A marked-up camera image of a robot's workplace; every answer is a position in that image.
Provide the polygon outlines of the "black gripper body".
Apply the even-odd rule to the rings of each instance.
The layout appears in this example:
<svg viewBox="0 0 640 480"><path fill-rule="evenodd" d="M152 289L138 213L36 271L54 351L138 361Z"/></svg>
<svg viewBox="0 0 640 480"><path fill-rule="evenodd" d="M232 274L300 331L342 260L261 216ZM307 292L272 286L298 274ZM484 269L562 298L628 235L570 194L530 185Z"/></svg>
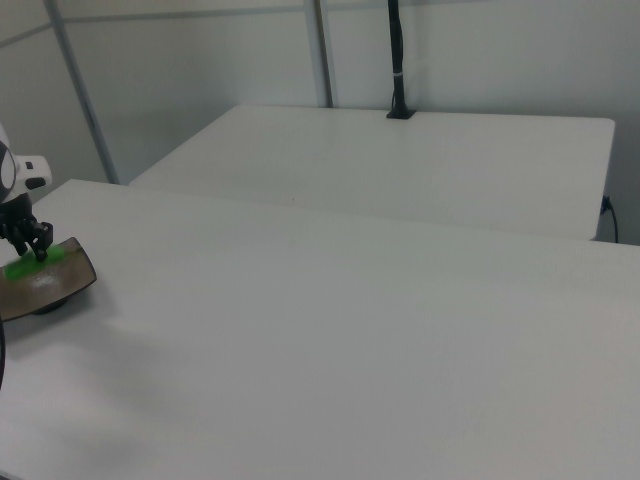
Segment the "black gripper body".
<svg viewBox="0 0 640 480"><path fill-rule="evenodd" d="M1 205L1 238L13 246L31 245L36 223L29 196L18 196Z"/></svg>

